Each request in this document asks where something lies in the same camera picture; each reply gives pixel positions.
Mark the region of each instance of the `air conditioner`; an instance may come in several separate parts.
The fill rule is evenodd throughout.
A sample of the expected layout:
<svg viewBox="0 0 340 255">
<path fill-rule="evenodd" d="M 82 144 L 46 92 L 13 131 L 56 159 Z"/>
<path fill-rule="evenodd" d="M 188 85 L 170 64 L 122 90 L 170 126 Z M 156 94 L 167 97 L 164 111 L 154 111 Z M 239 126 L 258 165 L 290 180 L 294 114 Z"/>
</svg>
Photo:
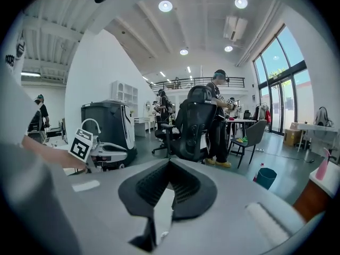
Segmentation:
<svg viewBox="0 0 340 255">
<path fill-rule="evenodd" d="M 223 30 L 223 37 L 231 41 L 237 41 L 242 38 L 248 21 L 235 16 L 227 16 Z"/>
</svg>

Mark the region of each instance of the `bucket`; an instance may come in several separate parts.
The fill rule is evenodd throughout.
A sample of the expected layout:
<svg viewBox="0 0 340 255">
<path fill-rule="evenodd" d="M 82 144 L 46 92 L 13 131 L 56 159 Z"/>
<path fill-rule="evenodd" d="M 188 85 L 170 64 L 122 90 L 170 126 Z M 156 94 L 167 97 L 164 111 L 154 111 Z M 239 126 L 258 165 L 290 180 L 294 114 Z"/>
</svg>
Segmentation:
<svg viewBox="0 0 340 255">
<path fill-rule="evenodd" d="M 266 188 L 267 190 L 273 184 L 276 173 L 274 170 L 269 168 L 261 168 L 257 175 L 256 183 L 260 184 L 262 187 Z"/>
</svg>

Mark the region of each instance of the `pink spray bottle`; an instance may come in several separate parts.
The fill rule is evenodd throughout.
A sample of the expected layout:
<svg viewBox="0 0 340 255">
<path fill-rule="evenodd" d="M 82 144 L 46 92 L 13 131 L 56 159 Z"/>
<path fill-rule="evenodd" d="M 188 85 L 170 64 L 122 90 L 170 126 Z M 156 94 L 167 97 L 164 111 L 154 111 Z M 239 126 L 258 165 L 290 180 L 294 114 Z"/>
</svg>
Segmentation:
<svg viewBox="0 0 340 255">
<path fill-rule="evenodd" d="M 323 162 L 320 164 L 317 173 L 315 174 L 315 177 L 322 181 L 324 179 L 324 176 L 326 174 L 326 170 L 327 170 L 327 165 L 328 165 L 328 158 L 330 157 L 330 153 L 329 151 L 324 148 L 325 152 L 326 152 L 326 158 L 323 160 Z"/>
</svg>

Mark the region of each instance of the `door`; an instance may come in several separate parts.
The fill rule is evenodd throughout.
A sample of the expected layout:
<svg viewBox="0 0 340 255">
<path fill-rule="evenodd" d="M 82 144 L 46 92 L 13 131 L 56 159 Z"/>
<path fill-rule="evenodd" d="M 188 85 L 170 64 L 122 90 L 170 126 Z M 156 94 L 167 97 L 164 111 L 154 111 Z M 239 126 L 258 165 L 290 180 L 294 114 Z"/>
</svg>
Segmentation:
<svg viewBox="0 0 340 255">
<path fill-rule="evenodd" d="M 283 135 L 295 120 L 294 92 L 292 80 L 285 79 L 270 86 L 271 131 Z"/>
</svg>

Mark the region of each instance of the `cabinet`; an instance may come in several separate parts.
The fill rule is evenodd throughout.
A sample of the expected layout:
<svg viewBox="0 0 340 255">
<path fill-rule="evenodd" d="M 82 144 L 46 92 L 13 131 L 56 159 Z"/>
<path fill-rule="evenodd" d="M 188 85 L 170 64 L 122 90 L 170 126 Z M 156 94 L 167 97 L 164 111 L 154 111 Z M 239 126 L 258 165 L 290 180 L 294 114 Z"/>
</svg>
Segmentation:
<svg viewBox="0 0 340 255">
<path fill-rule="evenodd" d="M 114 81 L 111 84 L 111 99 L 117 99 L 126 103 L 132 117 L 138 116 L 138 89 L 121 81 Z"/>
</svg>

